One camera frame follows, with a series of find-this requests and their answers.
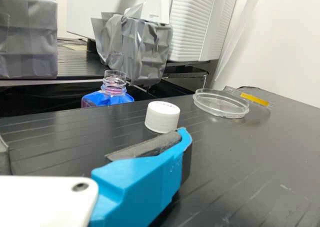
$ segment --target tape-wrapped object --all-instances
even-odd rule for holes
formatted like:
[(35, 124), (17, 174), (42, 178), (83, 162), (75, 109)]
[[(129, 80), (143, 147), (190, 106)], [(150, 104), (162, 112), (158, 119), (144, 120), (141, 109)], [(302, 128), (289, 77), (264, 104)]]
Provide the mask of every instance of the tape-wrapped object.
[(165, 71), (173, 29), (120, 14), (92, 18), (97, 52), (110, 69), (127, 74), (132, 84), (152, 86)]
[(0, 79), (55, 78), (57, 29), (54, 0), (0, 0)]

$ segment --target white machine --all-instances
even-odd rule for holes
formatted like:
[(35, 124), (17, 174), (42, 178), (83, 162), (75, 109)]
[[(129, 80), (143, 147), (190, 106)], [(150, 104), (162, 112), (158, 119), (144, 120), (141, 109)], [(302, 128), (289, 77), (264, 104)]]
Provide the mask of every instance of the white machine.
[[(236, 0), (168, 1), (169, 22), (173, 27), (168, 59), (176, 62), (219, 59)], [(166, 23), (166, 0), (68, 0), (67, 30), (94, 40), (91, 18), (100, 18), (101, 12), (124, 14), (127, 8), (139, 10), (143, 5), (150, 10), (153, 2), (154, 6), (162, 3), (161, 9), (154, 10), (159, 10), (160, 20)], [(142, 19), (150, 17), (142, 9), (138, 14), (146, 16)]]

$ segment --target clear plastic dish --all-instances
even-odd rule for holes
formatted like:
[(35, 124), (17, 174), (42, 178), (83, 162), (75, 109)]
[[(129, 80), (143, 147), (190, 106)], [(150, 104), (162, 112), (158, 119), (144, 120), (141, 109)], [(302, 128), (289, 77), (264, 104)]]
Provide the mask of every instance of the clear plastic dish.
[(201, 88), (193, 95), (194, 104), (212, 115), (241, 119), (249, 112), (249, 102), (226, 91)]

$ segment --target screw hole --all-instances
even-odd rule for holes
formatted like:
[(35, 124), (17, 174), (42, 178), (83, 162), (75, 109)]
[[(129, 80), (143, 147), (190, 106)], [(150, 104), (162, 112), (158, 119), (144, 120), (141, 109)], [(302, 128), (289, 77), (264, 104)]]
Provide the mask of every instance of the screw hole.
[(89, 187), (87, 183), (78, 183), (75, 186), (73, 186), (72, 191), (74, 192), (81, 192), (86, 190)]

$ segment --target white equipment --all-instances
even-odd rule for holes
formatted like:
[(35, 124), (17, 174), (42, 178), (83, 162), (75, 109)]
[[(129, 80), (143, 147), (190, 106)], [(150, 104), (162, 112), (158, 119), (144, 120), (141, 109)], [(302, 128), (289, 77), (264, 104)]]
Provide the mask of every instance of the white equipment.
[(98, 185), (84, 177), (0, 176), (0, 226), (87, 227)]
[(91, 18), (115, 12), (173, 27), (170, 61), (219, 59), (236, 0), (68, 0), (67, 30), (94, 40)]

